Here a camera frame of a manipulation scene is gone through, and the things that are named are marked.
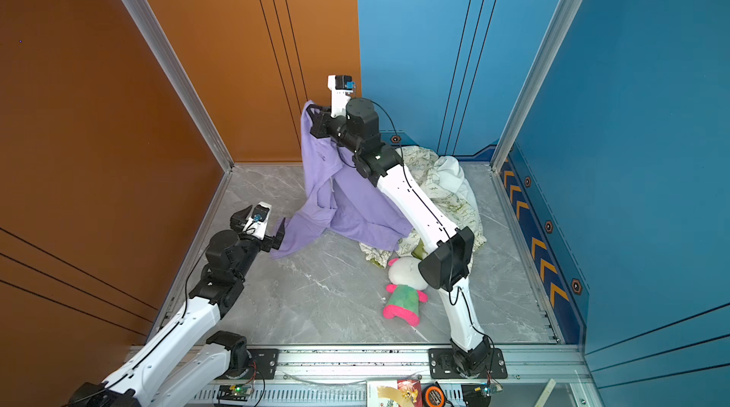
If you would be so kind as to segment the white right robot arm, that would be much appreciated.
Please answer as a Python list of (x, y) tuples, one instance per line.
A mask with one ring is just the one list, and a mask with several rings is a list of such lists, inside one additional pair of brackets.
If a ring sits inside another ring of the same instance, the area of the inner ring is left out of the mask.
[(402, 155), (380, 134), (376, 103), (345, 99), (343, 108), (310, 106), (311, 135), (329, 138), (353, 154), (355, 170), (393, 203), (416, 230), (427, 256), (418, 276), (437, 290), (451, 328), (455, 370), (465, 378), (485, 378), (492, 370), (494, 342), (479, 325), (470, 291), (475, 236), (458, 228), (416, 184)]

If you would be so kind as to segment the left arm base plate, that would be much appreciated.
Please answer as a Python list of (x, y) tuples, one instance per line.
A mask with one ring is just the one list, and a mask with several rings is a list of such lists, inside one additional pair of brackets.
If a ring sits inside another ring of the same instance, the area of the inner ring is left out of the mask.
[(279, 362), (277, 348), (247, 348), (231, 353), (228, 370), (222, 375), (224, 380), (252, 380), (263, 378), (273, 380)]

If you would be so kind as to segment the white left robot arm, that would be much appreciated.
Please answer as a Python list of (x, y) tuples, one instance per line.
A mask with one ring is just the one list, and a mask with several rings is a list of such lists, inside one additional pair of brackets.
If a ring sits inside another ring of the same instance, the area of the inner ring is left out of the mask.
[(284, 226), (266, 232), (270, 211), (260, 202), (234, 213), (209, 240), (199, 282), (174, 317), (101, 383), (79, 387), (68, 405), (184, 406), (220, 376), (258, 378), (247, 339), (215, 327), (243, 293), (257, 256), (281, 246)]

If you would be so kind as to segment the purple cloth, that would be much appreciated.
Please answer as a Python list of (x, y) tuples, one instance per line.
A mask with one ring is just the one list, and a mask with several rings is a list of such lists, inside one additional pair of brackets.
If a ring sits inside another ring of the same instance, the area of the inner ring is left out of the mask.
[(342, 161), (346, 150), (329, 138), (315, 138), (307, 111), (300, 117), (302, 167), (306, 200), (286, 221), (281, 247), (273, 259), (290, 256), (313, 244), (326, 230), (373, 247), (394, 251), (414, 229), (402, 212), (376, 187)]

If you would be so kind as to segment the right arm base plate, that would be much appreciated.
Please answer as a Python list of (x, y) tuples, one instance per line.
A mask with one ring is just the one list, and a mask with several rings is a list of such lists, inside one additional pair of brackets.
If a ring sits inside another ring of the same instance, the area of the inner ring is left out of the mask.
[(471, 376), (465, 376), (457, 370), (454, 352), (450, 348), (430, 348), (427, 355), (433, 380), (450, 380), (451, 378), (507, 380), (509, 378), (507, 363), (500, 348), (490, 350), (484, 368), (477, 375)]

